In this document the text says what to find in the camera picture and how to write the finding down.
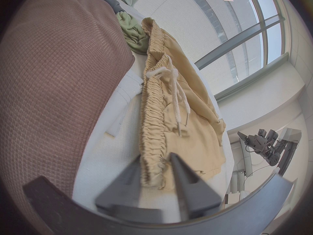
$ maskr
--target drawstring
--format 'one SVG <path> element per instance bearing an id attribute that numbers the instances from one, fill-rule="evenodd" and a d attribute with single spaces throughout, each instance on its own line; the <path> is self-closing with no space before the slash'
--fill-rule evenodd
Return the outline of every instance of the drawstring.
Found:
<path id="1" fill-rule="evenodd" d="M 187 111 L 187 118 L 186 118 L 186 125 L 185 126 L 187 126 L 187 123 L 188 123 L 189 114 L 190 114 L 190 106 L 188 104 L 185 92 L 183 91 L 182 87 L 180 86 L 180 84 L 177 81 L 178 70 L 173 67 L 172 60 L 171 60 L 170 56 L 167 55 L 167 57 L 168 57 L 168 61 L 169 61 L 169 64 L 168 64 L 169 69 L 162 66 L 156 70 L 148 71 L 146 73 L 146 77 L 148 79 L 150 79 L 151 77 L 160 78 L 160 77 L 165 76 L 165 75 L 170 76 L 174 115 L 175 115 L 175 119 L 177 122 L 178 134 L 179 134 L 179 136 L 182 136 L 181 129 L 180 129 L 181 118 L 180 118 L 178 101 L 182 101 L 184 103 L 185 109 Z"/>

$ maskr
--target window pane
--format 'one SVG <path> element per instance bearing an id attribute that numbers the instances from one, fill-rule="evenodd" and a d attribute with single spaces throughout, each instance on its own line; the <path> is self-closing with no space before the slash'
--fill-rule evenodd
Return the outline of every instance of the window pane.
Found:
<path id="1" fill-rule="evenodd" d="M 264 19 L 277 15 L 277 10 L 273 0 L 258 0 Z"/>
<path id="2" fill-rule="evenodd" d="M 258 22 L 249 0 L 139 0 L 134 7 L 155 19 L 194 62 Z"/>
<path id="3" fill-rule="evenodd" d="M 257 35 L 201 70 L 215 95 L 263 67 L 262 35 Z"/>
<path id="4" fill-rule="evenodd" d="M 281 28 L 280 24 L 267 30 L 268 37 L 268 63 L 281 55 Z"/>

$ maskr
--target window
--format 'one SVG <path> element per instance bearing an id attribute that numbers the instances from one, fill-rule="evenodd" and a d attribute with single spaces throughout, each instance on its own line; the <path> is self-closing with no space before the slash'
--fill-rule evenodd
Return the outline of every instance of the window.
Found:
<path id="1" fill-rule="evenodd" d="M 214 95 L 282 54 L 284 19 L 274 0 L 139 0 L 134 7 L 178 41 Z M 222 45 L 231 48 L 219 52 Z"/>

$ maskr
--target olive green cloth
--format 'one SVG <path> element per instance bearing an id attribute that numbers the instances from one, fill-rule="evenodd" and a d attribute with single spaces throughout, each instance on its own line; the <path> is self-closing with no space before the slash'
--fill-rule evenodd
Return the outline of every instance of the olive green cloth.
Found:
<path id="1" fill-rule="evenodd" d="M 147 55 L 149 36 L 144 32 L 142 26 L 127 12 L 120 11 L 116 16 L 130 49 L 138 54 Z"/>

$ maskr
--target robotic arm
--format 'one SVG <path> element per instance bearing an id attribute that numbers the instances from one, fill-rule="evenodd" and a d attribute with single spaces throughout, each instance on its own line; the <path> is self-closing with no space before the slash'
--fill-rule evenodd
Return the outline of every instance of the robotic arm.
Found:
<path id="1" fill-rule="evenodd" d="M 278 167 L 280 168 L 279 173 L 283 175 L 287 170 L 291 159 L 295 153 L 295 150 L 301 139 L 301 130 L 292 128 L 284 128 L 280 137 L 277 132 L 270 130 L 268 135 L 266 131 L 260 129 L 257 135 L 246 136 L 241 132 L 238 132 L 239 137 L 245 142 L 245 144 L 252 149 L 256 154 L 261 155 L 270 166 L 275 166 L 282 152 L 285 150 Z"/>

